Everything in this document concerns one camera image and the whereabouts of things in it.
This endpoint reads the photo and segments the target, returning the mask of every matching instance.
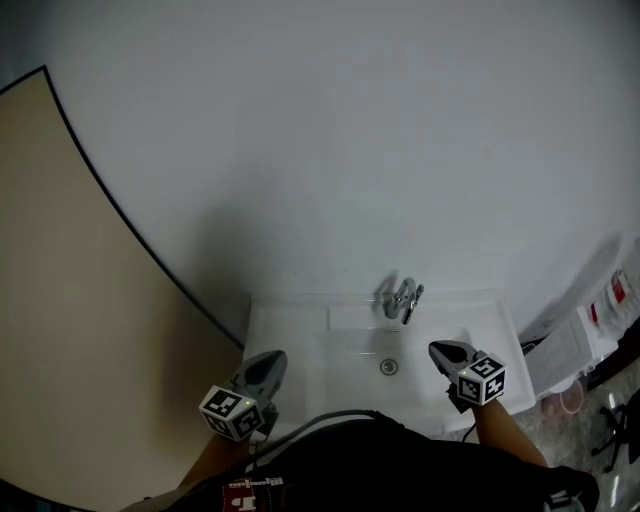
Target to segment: black cable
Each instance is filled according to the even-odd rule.
[[[239,478],[245,473],[245,469],[247,466],[251,464],[255,464],[256,461],[260,460],[262,457],[271,453],[272,451],[277,450],[282,445],[288,443],[292,439],[298,437],[302,432],[312,427],[316,423],[320,423],[321,421],[325,421],[325,420],[330,420],[332,418],[339,418],[340,416],[368,416],[373,420],[384,419],[384,420],[393,421],[394,423],[396,423],[394,420],[387,418],[386,416],[384,416],[383,414],[377,411],[368,411],[364,409],[348,409],[346,411],[336,411],[336,412],[328,412],[326,414],[321,414],[320,416],[316,416],[315,418],[313,418],[311,421],[308,421],[301,427],[295,429],[293,432],[290,432],[286,436],[278,439],[277,441],[274,441],[273,444],[267,446],[266,448],[262,449],[258,453],[252,455],[247,459],[242,460],[241,462],[235,464],[234,466],[231,466],[224,473],[202,480],[199,484],[196,484],[189,491],[189,494],[191,495],[191,494],[194,494],[195,492],[200,491],[205,484],[207,484],[213,479],[224,478],[224,480],[226,481],[233,481],[235,478]]]
[[[469,434],[471,434],[471,432],[473,432],[473,429],[476,428],[476,424],[474,423],[471,428],[469,430],[467,430],[467,432],[465,433],[465,435],[462,436],[462,442],[466,442],[467,437],[469,437]]]

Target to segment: white sink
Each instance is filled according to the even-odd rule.
[[[319,336],[323,363],[310,369],[323,410],[375,409],[391,417],[448,414],[447,381],[429,356],[439,339],[470,342],[464,328],[345,329]],[[382,365],[395,373],[389,375]]]
[[[373,409],[425,435],[469,427],[446,394],[449,381],[429,356],[429,343],[453,339],[495,353],[507,365],[510,413],[535,403],[527,366],[497,291],[425,293],[408,326],[384,316],[362,296],[255,297],[244,357],[284,350],[289,366],[274,398],[280,418],[272,438],[314,417]],[[381,364],[391,360],[386,375]]]

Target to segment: tiled floor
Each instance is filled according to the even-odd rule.
[[[611,473],[604,473],[612,448],[597,457],[591,449],[609,439],[601,406],[626,403],[640,388],[640,360],[585,396],[582,409],[575,416],[546,418],[540,404],[514,417],[518,425],[536,444],[550,466],[569,466],[591,473],[600,486],[599,511],[640,512],[640,460],[629,464],[627,446],[623,446]],[[442,439],[461,440],[464,431],[451,432]],[[467,442],[477,442],[475,431]]]

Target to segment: forearm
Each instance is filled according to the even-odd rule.
[[[214,434],[198,460],[180,482],[180,487],[218,475],[248,456],[248,440],[237,443]]]
[[[547,466],[540,450],[520,430],[500,402],[493,400],[482,407],[474,407],[473,415],[480,444],[499,448],[525,462]]]

